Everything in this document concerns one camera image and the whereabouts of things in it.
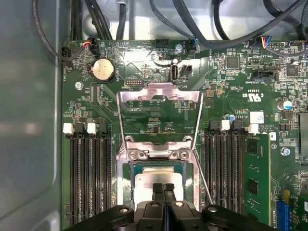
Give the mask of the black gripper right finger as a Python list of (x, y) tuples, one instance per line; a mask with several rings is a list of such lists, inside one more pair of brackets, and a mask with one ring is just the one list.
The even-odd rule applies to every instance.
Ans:
[(177, 201), (174, 185), (164, 185), (171, 227), (174, 231), (273, 231), (274, 228), (253, 217), (244, 216), (218, 205), (209, 205), (201, 212), (185, 201)]

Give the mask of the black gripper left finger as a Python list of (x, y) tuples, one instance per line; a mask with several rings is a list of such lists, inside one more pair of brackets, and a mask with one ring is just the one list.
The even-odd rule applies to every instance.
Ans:
[(67, 231), (162, 231), (165, 222), (163, 184), (153, 185), (153, 200), (142, 202), (137, 210), (116, 205), (81, 221)]

